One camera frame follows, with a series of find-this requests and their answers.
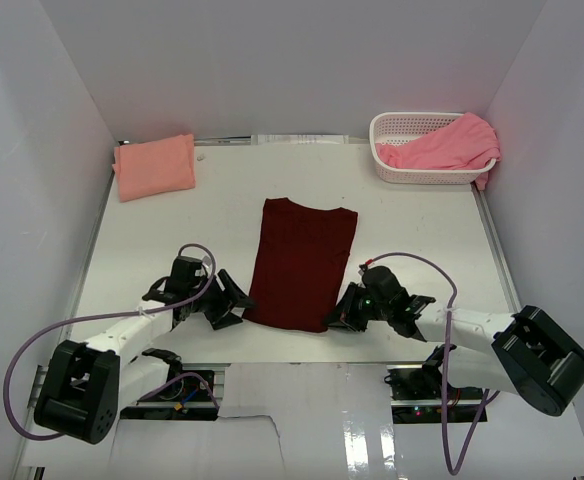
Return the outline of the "dark red t shirt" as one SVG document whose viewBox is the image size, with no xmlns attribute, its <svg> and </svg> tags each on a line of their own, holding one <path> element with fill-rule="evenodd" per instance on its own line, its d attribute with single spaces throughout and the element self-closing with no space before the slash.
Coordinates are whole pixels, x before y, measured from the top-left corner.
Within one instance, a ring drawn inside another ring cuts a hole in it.
<svg viewBox="0 0 584 480">
<path fill-rule="evenodd" d="M 319 210 L 267 199 L 243 318 L 268 327 L 323 333 L 337 303 L 358 223 L 345 208 Z"/>
</svg>

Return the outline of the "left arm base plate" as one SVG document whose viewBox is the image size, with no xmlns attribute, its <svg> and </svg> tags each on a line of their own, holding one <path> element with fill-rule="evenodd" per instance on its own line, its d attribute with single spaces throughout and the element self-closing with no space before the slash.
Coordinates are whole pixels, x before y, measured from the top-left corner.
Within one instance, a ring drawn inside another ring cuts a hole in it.
<svg viewBox="0 0 584 480">
<path fill-rule="evenodd" d="M 215 421 L 218 418 L 204 383 L 187 377 L 150 400 L 132 404 L 120 414 L 126 420 Z"/>
</svg>

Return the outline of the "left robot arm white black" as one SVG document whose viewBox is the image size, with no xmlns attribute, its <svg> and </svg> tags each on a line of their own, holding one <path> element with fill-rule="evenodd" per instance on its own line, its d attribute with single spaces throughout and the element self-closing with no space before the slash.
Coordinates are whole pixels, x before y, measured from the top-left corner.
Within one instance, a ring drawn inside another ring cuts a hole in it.
<svg viewBox="0 0 584 480">
<path fill-rule="evenodd" d="M 177 257 L 134 316 L 55 349 L 35 406 L 36 425 L 97 444 L 134 402 L 189 401 L 209 390 L 209 381 L 186 371 L 178 354 L 154 347 L 154 341 L 193 314 L 202 314 L 215 330 L 239 324 L 237 310 L 255 305 L 225 270 L 209 273 L 202 260 Z"/>
</svg>

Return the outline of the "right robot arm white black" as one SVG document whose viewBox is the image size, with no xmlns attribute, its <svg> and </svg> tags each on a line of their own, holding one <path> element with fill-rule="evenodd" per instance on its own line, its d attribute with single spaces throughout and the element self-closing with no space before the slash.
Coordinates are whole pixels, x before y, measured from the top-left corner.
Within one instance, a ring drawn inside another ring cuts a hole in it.
<svg viewBox="0 0 584 480">
<path fill-rule="evenodd" d="M 417 379 L 438 399 L 458 388 L 508 392 L 560 416 L 584 385 L 584 349 L 538 307 L 505 314 L 448 308 L 409 294 L 390 269 L 376 266 L 348 285 L 324 324 L 363 332 L 371 321 L 434 345 Z"/>
</svg>

